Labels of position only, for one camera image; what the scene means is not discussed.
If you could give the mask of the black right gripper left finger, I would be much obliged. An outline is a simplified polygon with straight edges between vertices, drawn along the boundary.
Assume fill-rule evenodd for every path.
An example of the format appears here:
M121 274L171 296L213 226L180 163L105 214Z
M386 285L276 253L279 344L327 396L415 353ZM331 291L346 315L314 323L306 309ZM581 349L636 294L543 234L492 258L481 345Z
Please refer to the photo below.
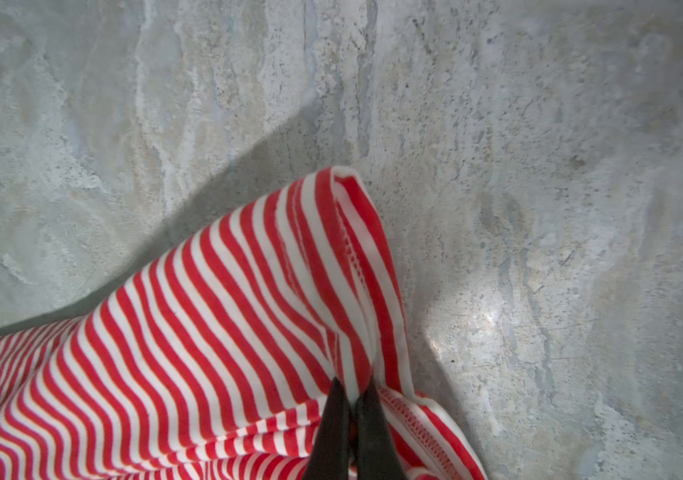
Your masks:
M343 384L334 378L302 480L349 479L351 406Z

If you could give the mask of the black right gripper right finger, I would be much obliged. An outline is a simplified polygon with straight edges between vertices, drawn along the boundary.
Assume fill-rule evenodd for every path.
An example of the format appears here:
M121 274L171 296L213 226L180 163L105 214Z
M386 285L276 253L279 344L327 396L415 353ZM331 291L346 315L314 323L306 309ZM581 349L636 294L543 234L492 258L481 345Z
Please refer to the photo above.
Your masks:
M379 392L371 380L355 403L357 445L353 447L360 480L405 480Z

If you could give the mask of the red white striped tank top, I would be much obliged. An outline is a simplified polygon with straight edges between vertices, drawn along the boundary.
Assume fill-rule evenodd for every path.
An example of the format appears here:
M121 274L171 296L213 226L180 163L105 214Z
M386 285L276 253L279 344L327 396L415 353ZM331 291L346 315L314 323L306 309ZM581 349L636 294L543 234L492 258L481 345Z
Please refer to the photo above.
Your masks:
M93 312L0 336L0 479L297 479L333 380L375 384L409 479L481 479L417 392L401 292L359 174L216 220Z

